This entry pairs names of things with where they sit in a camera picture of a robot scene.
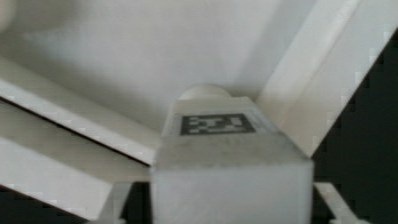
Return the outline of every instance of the white panel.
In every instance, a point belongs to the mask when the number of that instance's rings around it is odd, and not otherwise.
[[[148,181],[148,168],[0,103],[0,184],[96,219],[112,184]]]
[[[260,94],[260,107],[308,155],[395,32],[397,9],[395,0],[319,1]]]
[[[2,57],[0,96],[125,154],[153,162],[159,133]]]

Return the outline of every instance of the white surface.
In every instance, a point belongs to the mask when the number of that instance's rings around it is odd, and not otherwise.
[[[185,91],[180,100],[221,97],[232,97],[228,91],[216,85],[200,85]]]
[[[175,134],[176,115],[246,113],[256,110],[246,101],[176,103],[152,167],[155,224],[310,224],[313,162],[269,123],[256,121],[265,132]]]
[[[160,134],[2,57],[0,96],[152,164]]]
[[[148,181],[148,168],[0,103],[0,184],[96,219],[112,184]]]
[[[398,27],[397,0],[320,0],[258,97],[313,155]]]
[[[18,1],[0,54],[160,131],[191,86],[258,95],[313,2]]]

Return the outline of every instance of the white wall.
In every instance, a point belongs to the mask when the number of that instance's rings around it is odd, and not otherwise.
[[[315,0],[20,0],[0,54],[155,130],[201,83],[256,96]]]

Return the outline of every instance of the black and white pattern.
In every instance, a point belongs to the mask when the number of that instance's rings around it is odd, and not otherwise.
[[[244,114],[184,116],[182,135],[256,132]]]

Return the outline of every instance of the white block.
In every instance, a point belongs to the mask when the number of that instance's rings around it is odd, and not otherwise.
[[[224,119],[217,133],[189,134],[196,114]],[[253,129],[228,133],[237,119]],[[152,168],[155,224],[308,224],[311,181],[313,162],[249,99],[180,101]]]

